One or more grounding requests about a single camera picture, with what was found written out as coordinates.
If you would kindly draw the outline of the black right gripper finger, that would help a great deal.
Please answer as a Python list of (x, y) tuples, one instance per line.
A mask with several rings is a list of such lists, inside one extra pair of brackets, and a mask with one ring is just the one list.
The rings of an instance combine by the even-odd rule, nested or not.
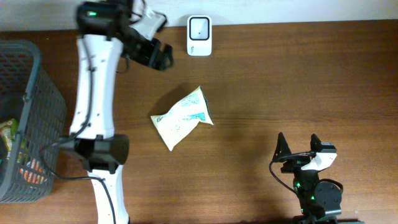
[(282, 132), (278, 134), (277, 145), (272, 158), (273, 162), (284, 162), (288, 156), (291, 156), (292, 152), (287, 144), (287, 141)]
[(321, 152), (322, 150), (321, 140), (316, 134), (311, 135), (310, 149), (312, 152)]

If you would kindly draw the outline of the cream snack bag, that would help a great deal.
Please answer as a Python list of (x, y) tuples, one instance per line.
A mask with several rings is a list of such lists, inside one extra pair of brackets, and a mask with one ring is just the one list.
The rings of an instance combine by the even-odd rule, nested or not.
[(166, 114), (150, 119), (170, 152), (198, 123), (214, 125), (202, 86), (176, 102)]

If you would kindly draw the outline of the green tea carton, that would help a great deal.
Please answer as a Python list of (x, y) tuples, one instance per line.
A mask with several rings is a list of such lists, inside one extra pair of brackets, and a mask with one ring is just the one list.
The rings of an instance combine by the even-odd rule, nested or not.
[(13, 142), (16, 140), (19, 123), (12, 118), (1, 123), (1, 139), (7, 149), (7, 159), (10, 158)]

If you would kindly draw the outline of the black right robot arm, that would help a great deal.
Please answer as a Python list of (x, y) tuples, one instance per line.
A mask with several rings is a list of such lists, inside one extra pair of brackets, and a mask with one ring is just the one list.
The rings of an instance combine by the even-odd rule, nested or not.
[[(321, 179), (319, 173), (329, 168), (337, 157), (337, 149), (331, 142), (321, 141), (316, 134), (310, 138), (310, 150), (293, 153), (283, 133), (277, 137), (277, 145), (269, 171), (279, 184), (291, 191), (299, 200), (301, 214), (292, 223), (361, 223), (360, 220), (340, 220), (344, 187), (338, 181)], [(274, 173), (272, 166), (281, 163), (280, 172), (293, 174), (289, 187)]]

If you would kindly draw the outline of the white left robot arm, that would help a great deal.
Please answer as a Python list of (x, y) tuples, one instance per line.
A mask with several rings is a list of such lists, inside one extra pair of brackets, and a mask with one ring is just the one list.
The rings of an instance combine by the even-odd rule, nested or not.
[(76, 9), (79, 73), (75, 113), (60, 147), (82, 163), (93, 184), (98, 223), (130, 223), (124, 203), (123, 168), (129, 138), (114, 128), (113, 100), (120, 58), (164, 71), (172, 47), (154, 36), (167, 16), (133, 1), (86, 1)]

